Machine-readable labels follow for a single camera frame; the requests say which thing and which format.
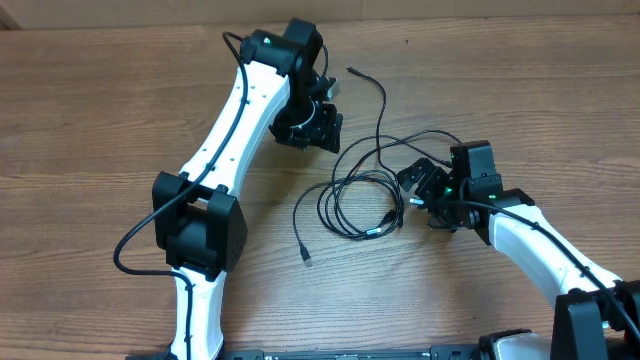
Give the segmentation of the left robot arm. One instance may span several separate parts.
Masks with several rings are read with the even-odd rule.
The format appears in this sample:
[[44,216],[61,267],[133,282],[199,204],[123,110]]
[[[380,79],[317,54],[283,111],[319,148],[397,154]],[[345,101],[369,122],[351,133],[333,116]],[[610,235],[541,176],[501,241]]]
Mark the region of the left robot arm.
[[225,281],[248,235],[240,191],[265,134],[298,149],[339,151],[335,81],[314,69],[325,51],[315,24],[297,18],[281,35],[242,38],[234,87],[211,132],[178,174],[156,178],[156,243],[177,290],[176,334],[163,358],[215,359],[223,350]]

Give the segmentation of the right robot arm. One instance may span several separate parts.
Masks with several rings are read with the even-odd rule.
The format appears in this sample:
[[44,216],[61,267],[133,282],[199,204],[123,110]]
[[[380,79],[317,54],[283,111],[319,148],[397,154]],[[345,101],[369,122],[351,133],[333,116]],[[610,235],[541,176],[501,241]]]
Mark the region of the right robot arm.
[[639,284],[624,281],[581,253],[519,188],[506,190],[486,140],[450,148],[445,167],[421,158],[397,180],[413,190],[433,229],[473,230],[508,257],[554,310],[550,337],[528,329],[480,337],[472,359],[636,359]]

